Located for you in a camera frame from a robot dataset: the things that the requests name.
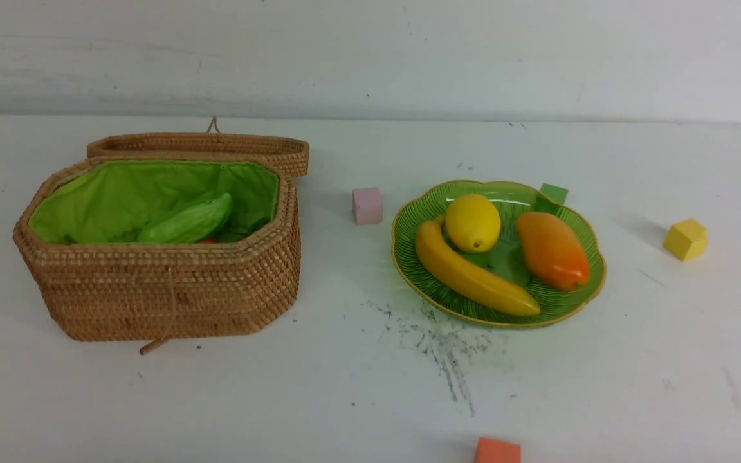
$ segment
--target yellow block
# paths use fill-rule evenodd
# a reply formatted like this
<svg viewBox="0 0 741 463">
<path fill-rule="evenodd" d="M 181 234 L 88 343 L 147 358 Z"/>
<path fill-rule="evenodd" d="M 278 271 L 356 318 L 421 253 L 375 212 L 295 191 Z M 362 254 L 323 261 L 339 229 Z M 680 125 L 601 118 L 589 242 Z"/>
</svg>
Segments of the yellow block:
<svg viewBox="0 0 741 463">
<path fill-rule="evenodd" d="M 662 246 L 684 262 L 705 252 L 708 231 L 694 219 L 683 220 L 671 226 Z"/>
</svg>

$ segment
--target lemon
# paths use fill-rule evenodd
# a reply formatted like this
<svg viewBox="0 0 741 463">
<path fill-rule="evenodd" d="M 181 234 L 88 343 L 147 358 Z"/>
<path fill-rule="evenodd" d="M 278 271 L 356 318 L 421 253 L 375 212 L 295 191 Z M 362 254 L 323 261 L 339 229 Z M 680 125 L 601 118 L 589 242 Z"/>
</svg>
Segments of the lemon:
<svg viewBox="0 0 741 463">
<path fill-rule="evenodd" d="M 488 252 L 499 239 L 502 220 L 497 207 L 482 194 L 457 197 L 444 214 L 444 228 L 462 252 Z"/>
</svg>

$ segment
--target green cucumber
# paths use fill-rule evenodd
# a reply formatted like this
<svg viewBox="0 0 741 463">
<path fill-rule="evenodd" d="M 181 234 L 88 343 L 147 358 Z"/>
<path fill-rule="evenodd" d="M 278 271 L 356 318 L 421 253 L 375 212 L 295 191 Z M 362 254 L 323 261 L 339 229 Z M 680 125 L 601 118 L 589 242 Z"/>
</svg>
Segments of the green cucumber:
<svg viewBox="0 0 741 463">
<path fill-rule="evenodd" d="M 140 243 L 195 243 L 221 228 L 230 217 L 233 199 L 222 193 L 217 199 L 194 203 L 139 231 Z"/>
</svg>

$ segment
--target toy block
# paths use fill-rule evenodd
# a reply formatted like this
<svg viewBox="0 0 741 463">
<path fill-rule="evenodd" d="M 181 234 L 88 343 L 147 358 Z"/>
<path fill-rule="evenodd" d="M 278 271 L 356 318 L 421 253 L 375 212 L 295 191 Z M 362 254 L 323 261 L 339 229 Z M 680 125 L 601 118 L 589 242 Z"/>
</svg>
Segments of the toy block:
<svg viewBox="0 0 741 463">
<path fill-rule="evenodd" d="M 522 463 L 518 444 L 480 437 L 476 445 L 476 463 Z"/>
<path fill-rule="evenodd" d="M 694 219 L 674 223 L 662 246 L 681 261 L 701 255 L 708 247 L 708 231 Z"/>
<path fill-rule="evenodd" d="M 382 222 L 382 193 L 379 188 L 353 190 L 353 220 L 356 225 Z"/>
<path fill-rule="evenodd" d="M 546 194 L 554 203 L 565 205 L 565 198 L 568 197 L 568 190 L 556 185 L 543 183 L 539 191 Z"/>
</svg>

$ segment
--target basket string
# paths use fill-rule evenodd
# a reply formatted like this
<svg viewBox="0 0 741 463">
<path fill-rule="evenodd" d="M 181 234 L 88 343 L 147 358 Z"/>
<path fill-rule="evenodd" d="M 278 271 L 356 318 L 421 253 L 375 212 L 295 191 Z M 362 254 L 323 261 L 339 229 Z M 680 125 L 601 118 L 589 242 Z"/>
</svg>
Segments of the basket string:
<svg viewBox="0 0 741 463">
<path fill-rule="evenodd" d="M 211 129 L 215 129 L 217 134 L 221 134 L 221 130 L 219 130 L 219 126 L 217 125 L 217 122 L 215 122 L 215 116 L 211 119 L 211 124 L 208 126 L 208 130 L 205 130 L 205 134 L 210 134 Z"/>
<path fill-rule="evenodd" d="M 173 272 L 171 271 L 170 267 L 167 268 L 167 276 L 168 281 L 170 282 L 170 321 L 168 322 L 167 326 L 165 326 L 165 330 L 162 331 L 162 334 L 159 335 L 158 339 L 152 340 L 150 343 L 147 343 L 146 345 L 142 346 L 141 349 L 139 349 L 139 354 L 141 355 L 150 354 L 153 349 L 164 345 L 164 343 L 168 341 L 167 336 L 168 334 L 170 334 L 170 329 L 173 328 L 174 320 L 176 320 L 176 288 L 174 288 Z"/>
</svg>

